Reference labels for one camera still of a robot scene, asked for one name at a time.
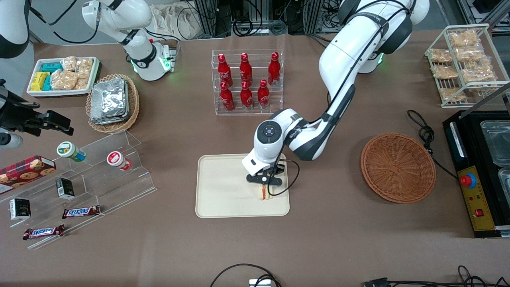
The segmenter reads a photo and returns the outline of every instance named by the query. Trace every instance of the red emergency stop button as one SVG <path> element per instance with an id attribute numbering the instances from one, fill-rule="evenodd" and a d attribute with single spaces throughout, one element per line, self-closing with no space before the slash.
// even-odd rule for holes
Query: red emergency stop button
<path id="1" fill-rule="evenodd" d="M 467 173 L 466 175 L 461 176 L 459 181 L 462 186 L 467 188 L 474 188 L 476 186 L 476 177 L 472 173 Z"/>

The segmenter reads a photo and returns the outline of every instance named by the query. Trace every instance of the teal snack package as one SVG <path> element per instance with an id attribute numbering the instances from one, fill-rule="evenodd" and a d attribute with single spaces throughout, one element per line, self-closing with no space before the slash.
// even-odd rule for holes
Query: teal snack package
<path id="1" fill-rule="evenodd" d="M 59 62 L 46 63 L 46 64 L 43 64 L 41 67 L 41 71 L 48 71 L 50 73 L 53 73 L 58 69 L 62 69 L 62 64 Z"/>
<path id="2" fill-rule="evenodd" d="M 52 77 L 47 76 L 46 80 L 44 80 L 44 85 L 42 86 L 43 91 L 51 91 L 52 90 Z"/>

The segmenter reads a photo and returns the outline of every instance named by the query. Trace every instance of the empty wicker basket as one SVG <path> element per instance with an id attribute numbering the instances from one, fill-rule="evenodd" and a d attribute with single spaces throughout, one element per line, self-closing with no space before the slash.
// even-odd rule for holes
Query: empty wicker basket
<path id="1" fill-rule="evenodd" d="M 361 153 L 361 170 L 368 185 L 396 203 L 424 199 L 436 182 L 436 167 L 427 150 L 398 133 L 374 137 Z"/>

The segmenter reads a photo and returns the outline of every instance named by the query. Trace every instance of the snack box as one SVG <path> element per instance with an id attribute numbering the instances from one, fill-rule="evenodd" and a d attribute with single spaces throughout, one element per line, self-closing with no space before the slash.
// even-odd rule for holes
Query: snack box
<path id="1" fill-rule="evenodd" d="M 35 73 L 41 71 L 41 67 L 46 63 L 55 63 L 60 62 L 63 58 L 53 58 L 53 59 L 40 59 L 35 63 L 34 70 L 32 71 L 32 76 L 30 77 L 30 81 L 27 87 L 27 94 L 33 96 L 34 98 L 62 98 L 62 97 L 78 97 L 78 96 L 86 96 L 88 92 L 92 89 L 92 86 L 96 82 L 99 77 L 100 71 L 100 62 L 96 57 L 78 57 L 78 58 L 89 58 L 92 59 L 92 71 L 90 71 L 89 81 L 87 83 L 87 88 L 80 90 L 69 90 L 69 91 L 31 91 L 30 85 L 34 81 Z"/>
<path id="2" fill-rule="evenodd" d="M 56 170 L 54 161 L 40 155 L 12 164 L 0 170 L 0 194 L 52 174 Z"/>

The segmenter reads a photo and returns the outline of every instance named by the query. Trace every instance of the red switch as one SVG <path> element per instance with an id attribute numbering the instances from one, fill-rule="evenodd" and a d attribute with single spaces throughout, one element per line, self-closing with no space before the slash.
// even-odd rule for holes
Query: red switch
<path id="1" fill-rule="evenodd" d="M 461 180 L 461 185 L 462 185 L 462 186 L 465 186 L 465 187 L 470 186 L 470 185 L 471 185 L 471 183 L 473 182 L 473 180 L 471 179 L 471 177 L 470 177 L 470 176 L 468 176 L 468 175 L 463 175 L 463 176 L 461 176 L 460 180 Z"/>

